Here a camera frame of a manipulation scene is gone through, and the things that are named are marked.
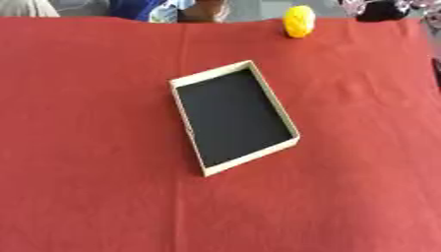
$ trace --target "gray floor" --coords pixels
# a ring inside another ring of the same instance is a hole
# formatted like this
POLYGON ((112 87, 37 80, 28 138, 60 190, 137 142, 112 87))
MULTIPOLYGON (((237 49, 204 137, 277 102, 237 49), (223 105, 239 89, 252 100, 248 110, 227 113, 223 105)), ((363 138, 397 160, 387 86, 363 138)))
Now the gray floor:
MULTIPOLYGON (((50 0, 62 16, 105 15, 108 0, 50 0)), ((318 16, 342 17, 345 15, 336 0, 228 0, 231 13, 229 22, 256 21, 281 17, 292 5, 307 4, 318 16)))

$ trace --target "wooden tray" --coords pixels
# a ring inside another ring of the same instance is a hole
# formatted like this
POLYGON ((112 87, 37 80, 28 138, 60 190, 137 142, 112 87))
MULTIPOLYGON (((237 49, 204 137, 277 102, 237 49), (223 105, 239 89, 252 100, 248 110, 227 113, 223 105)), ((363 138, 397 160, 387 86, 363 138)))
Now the wooden tray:
POLYGON ((299 133, 252 61, 170 81, 205 176, 294 146, 299 133))

